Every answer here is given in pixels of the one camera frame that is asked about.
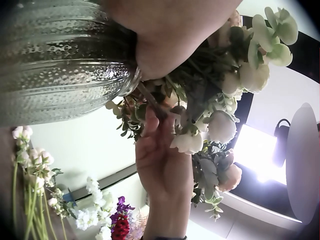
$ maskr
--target flower arrangement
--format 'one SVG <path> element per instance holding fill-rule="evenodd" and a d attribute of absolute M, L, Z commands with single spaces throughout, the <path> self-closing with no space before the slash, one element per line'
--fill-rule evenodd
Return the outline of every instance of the flower arrangement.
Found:
<path fill-rule="evenodd" d="M 173 72 L 148 80 L 119 103 L 109 101 L 122 124 L 121 136 L 138 140 L 144 127 L 147 104 L 158 104 L 176 117 L 171 147 L 192 154 L 194 196 L 192 202 L 212 204 L 213 217 L 222 210 L 217 189 L 235 188 L 242 171 L 233 164 L 233 152 L 226 150 L 236 134 L 237 101 L 244 92 L 259 93 L 269 78 L 268 64 L 288 66 L 292 54 L 287 45 L 298 38 L 294 18 L 285 9 L 274 13 L 265 8 L 252 19 L 252 28 L 241 26 L 235 11 L 228 21 Z"/>
<path fill-rule="evenodd" d="M 24 176 L 24 197 L 25 214 L 27 216 L 27 227 L 24 239 L 29 239 L 31 232 L 34 239 L 48 239 L 47 222 L 44 214 L 46 212 L 48 225 L 51 228 L 55 240 L 56 234 L 51 224 L 49 207 L 60 216 L 64 238 L 67 240 L 63 218 L 73 216 L 71 206 L 62 198 L 62 192 L 56 187 L 55 177 L 62 174 L 60 169 L 50 169 L 54 158 L 42 148 L 31 148 L 29 145 L 30 136 L 33 131 L 30 126 L 19 126 L 13 132 L 12 136 L 16 139 L 18 151 L 15 158 L 13 174 L 13 223 L 16 229 L 16 181 L 18 166 L 22 167 Z M 47 193 L 50 193 L 50 199 L 47 200 Z"/>
<path fill-rule="evenodd" d="M 87 178 L 87 190 L 92 194 L 93 205 L 76 212 L 78 229 L 86 230 L 91 226 L 102 225 L 96 240 L 138 240 L 143 235 L 146 224 L 139 213 L 138 220 L 133 216 L 130 204 L 125 204 L 125 197 L 114 198 L 111 192 L 103 194 L 99 183 Z"/>

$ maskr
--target wrist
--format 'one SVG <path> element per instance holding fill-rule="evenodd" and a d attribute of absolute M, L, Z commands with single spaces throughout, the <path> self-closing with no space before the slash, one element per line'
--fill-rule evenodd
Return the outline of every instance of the wrist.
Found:
<path fill-rule="evenodd" d="M 181 201 L 150 200 L 150 210 L 144 240 L 156 237 L 181 238 L 186 235 L 190 215 L 190 199 Z"/>

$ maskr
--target glass vase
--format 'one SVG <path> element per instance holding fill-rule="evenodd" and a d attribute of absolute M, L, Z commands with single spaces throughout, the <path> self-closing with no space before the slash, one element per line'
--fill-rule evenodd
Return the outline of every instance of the glass vase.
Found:
<path fill-rule="evenodd" d="M 135 33 L 97 1 L 20 1 L 2 31 L 0 127 L 88 114 L 140 80 Z"/>

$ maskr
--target light fixture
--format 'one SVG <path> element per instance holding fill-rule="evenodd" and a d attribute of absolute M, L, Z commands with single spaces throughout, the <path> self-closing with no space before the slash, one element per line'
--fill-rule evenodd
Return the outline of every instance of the light fixture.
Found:
<path fill-rule="evenodd" d="M 278 167 L 272 161 L 277 138 L 243 125 L 234 147 L 235 162 L 253 170 L 261 182 L 273 179 L 286 185 L 285 162 Z"/>
<path fill-rule="evenodd" d="M 282 122 L 287 122 L 289 127 L 285 125 L 280 126 Z M 274 132 L 274 136 L 277 138 L 277 143 L 273 152 L 272 161 L 278 167 L 282 167 L 285 161 L 289 129 L 290 122 L 287 119 L 281 119 Z"/>

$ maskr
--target hand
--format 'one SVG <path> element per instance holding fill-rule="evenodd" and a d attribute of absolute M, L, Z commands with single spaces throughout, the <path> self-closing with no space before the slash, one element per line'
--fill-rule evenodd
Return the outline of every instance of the hand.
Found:
<path fill-rule="evenodd" d="M 193 189 L 191 155 L 170 148 L 174 118 L 159 123 L 153 110 L 146 111 L 145 128 L 136 143 L 136 166 L 150 199 L 144 240 L 157 236 L 184 238 Z"/>
<path fill-rule="evenodd" d="M 197 49 L 242 0 L 104 0 L 110 16 L 137 33 L 136 60 L 145 80 L 161 78 Z"/>
<path fill-rule="evenodd" d="M 136 143 L 136 166 L 150 201 L 181 200 L 193 189 L 191 155 L 170 148 L 174 138 L 174 117 L 163 122 L 148 107 L 142 137 Z"/>

